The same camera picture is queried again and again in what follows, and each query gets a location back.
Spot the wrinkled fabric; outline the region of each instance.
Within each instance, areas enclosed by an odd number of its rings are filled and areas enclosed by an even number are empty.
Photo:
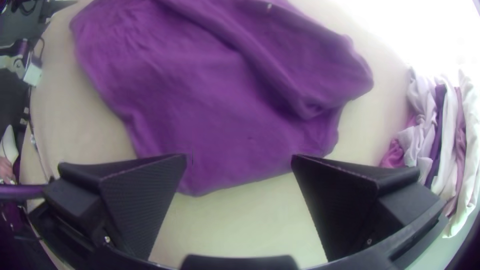
[[[418,180],[422,185],[432,167],[430,151],[437,126],[437,105],[435,104],[435,81],[412,73],[406,93],[411,107],[416,113],[417,125],[400,131],[397,135],[400,147],[404,151],[403,160],[408,167],[420,169]]]
[[[478,75],[478,70],[470,71]],[[465,225],[467,218],[477,206],[480,189],[480,90],[463,70],[459,72],[459,85],[465,119],[466,154],[463,180],[458,193],[456,212],[443,230],[443,237],[455,236]]]
[[[457,157],[454,152],[455,134],[457,128],[458,99],[455,86],[458,85],[457,77],[442,74],[439,80],[445,85],[446,94],[442,114],[442,134],[440,148],[440,163],[438,175],[433,177],[431,191],[448,201],[455,196],[457,182]]]
[[[70,28],[136,154],[188,154],[188,195],[327,155],[343,106],[373,87],[349,37],[281,0],[95,0]]]
[[[443,209],[443,213],[449,218],[457,209],[457,198],[464,181],[465,155],[467,154],[464,107],[462,104],[462,93],[459,87],[455,87],[455,93],[458,100],[458,114],[456,116],[455,143],[453,145],[453,151],[456,157],[457,177],[455,183],[455,195],[447,202]]]
[[[408,117],[408,121],[405,125],[405,128],[413,127],[417,123],[417,116],[414,113],[411,113],[411,116]],[[380,167],[383,168],[402,168],[405,167],[404,161],[404,150],[400,146],[399,139],[394,137],[390,146],[388,147],[387,152],[383,155],[380,160]]]
[[[435,103],[437,107],[436,120],[438,124],[435,131],[435,138],[433,139],[430,151],[430,159],[432,160],[432,165],[430,168],[430,172],[428,173],[425,180],[425,186],[429,189],[432,187],[434,177],[439,174],[440,150],[442,149],[442,129],[444,119],[443,114],[446,93],[447,88],[444,84],[437,85],[435,87]]]

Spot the light purple fabric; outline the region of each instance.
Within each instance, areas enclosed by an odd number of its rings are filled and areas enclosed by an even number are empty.
[[[467,139],[465,133],[466,124],[462,93],[458,87],[455,87],[455,92],[458,99],[458,114],[456,116],[455,144],[453,145],[453,151],[456,156],[457,178],[455,183],[455,196],[447,202],[443,209],[443,213],[448,217],[455,214],[457,209],[458,196],[464,180],[465,155],[467,154]]]
[[[417,116],[411,113],[405,128],[413,127],[417,124]],[[393,138],[390,142],[388,151],[380,160],[380,167],[383,168],[402,168],[405,167],[404,150],[400,146],[399,139]]]
[[[345,103],[373,87],[349,37],[270,3],[94,0],[71,21],[77,60],[137,155],[190,154],[182,193],[325,156]]]

